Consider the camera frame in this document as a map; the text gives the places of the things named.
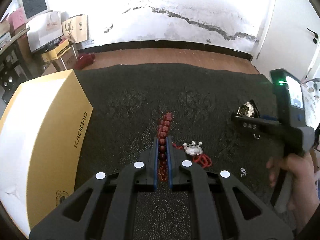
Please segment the person's right hand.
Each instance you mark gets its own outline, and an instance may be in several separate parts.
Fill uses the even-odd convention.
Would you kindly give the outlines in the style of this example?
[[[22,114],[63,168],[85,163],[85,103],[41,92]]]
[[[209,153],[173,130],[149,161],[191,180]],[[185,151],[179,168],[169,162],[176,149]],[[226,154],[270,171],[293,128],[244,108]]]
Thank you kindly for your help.
[[[291,198],[287,208],[293,212],[297,231],[301,232],[319,206],[314,165],[310,153],[304,154],[303,157],[290,154],[285,159],[270,158],[266,167],[269,170],[271,187],[274,187],[277,182],[279,170],[286,170],[293,174]]]

